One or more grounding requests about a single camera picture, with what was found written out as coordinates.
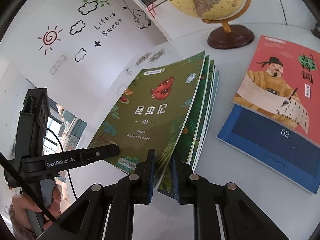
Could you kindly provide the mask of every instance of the man illustration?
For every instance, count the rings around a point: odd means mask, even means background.
[[[301,103],[297,93],[294,93],[294,90],[283,79],[283,64],[279,61],[278,58],[271,57],[269,61],[257,62],[257,64],[262,64],[261,68],[267,66],[267,69],[265,71],[257,72],[253,72],[251,70],[247,71],[247,75],[250,77],[254,84],[274,95],[293,98],[297,102]],[[256,110],[268,117],[271,117],[272,119],[282,123],[290,129],[295,129],[297,127],[297,123],[295,123],[294,121],[289,120],[285,116],[267,112],[264,109],[250,103],[238,94],[236,94],[233,101],[239,105]]]

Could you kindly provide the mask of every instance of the globe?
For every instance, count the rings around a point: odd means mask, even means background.
[[[249,44],[254,34],[242,25],[229,26],[228,21],[241,16],[251,0],[168,0],[183,13],[202,19],[205,23],[222,23],[221,29],[213,31],[209,46],[216,49],[238,48]]]

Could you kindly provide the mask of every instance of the brown wooden globe base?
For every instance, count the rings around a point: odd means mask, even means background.
[[[254,40],[254,34],[242,25],[230,25],[231,32],[226,33],[223,27],[212,31],[208,45],[215,49],[235,49],[248,45]]]

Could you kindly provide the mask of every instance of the red book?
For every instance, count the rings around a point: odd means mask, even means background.
[[[233,101],[320,146],[320,56],[298,44],[261,36]]]

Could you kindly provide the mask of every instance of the metal screw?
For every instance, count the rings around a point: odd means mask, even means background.
[[[191,174],[189,175],[189,179],[191,180],[198,180],[199,179],[199,176],[197,174]]]
[[[233,182],[230,182],[227,184],[227,188],[230,190],[235,190],[237,188],[237,185],[234,184]]]
[[[101,185],[99,185],[99,184],[94,184],[91,187],[92,191],[99,191],[100,189],[101,189]]]
[[[137,180],[137,179],[139,179],[139,175],[138,174],[131,174],[129,176],[129,180]]]

